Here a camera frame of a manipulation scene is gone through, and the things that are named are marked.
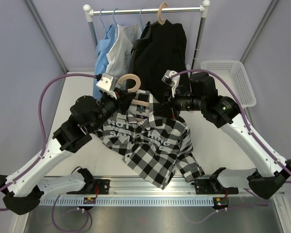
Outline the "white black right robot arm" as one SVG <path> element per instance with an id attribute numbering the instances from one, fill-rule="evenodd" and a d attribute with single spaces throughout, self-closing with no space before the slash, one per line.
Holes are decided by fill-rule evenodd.
<path id="1" fill-rule="evenodd" d="M 206 187 L 215 193 L 230 188 L 250 189 L 258 197 L 268 200 L 291 177 L 291 159 L 277 155 L 258 132 L 250 126 L 235 94 L 220 96 L 216 89 L 216 74 L 202 69 L 190 70 L 190 91 L 180 94 L 178 84 L 182 74 L 167 70 L 162 82 L 167 85 L 164 101 L 155 113 L 176 118 L 181 111 L 200 111 L 204 119 L 226 133 L 255 165 L 252 169 L 232 170 L 225 167 L 207 175 Z"/>

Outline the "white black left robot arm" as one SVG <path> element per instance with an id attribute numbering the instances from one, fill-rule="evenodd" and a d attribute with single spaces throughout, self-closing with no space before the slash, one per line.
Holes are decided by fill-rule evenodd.
<path id="1" fill-rule="evenodd" d="M 126 111 L 135 96 L 134 92 L 117 89 L 115 97 L 103 94 L 101 103 L 92 96 L 78 98 L 70 108 L 68 120 L 30 162 L 14 174 L 0 175 L 0 192 L 4 194 L 5 209 L 23 215 L 49 197 L 71 192 L 91 193 L 95 179 L 86 168 L 50 180 L 45 176 L 91 141 L 91 135 L 114 113 Z"/>

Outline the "black white checkered shirt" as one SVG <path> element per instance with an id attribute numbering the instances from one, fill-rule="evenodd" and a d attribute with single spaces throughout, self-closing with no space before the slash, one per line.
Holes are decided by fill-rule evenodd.
<path id="1" fill-rule="evenodd" d="M 115 113 L 95 135 L 144 180 L 164 190 L 179 170 L 187 182 L 205 174 L 194 158 L 191 132 L 185 120 L 154 115 L 158 101 L 149 91 L 138 90 L 126 113 Z"/>

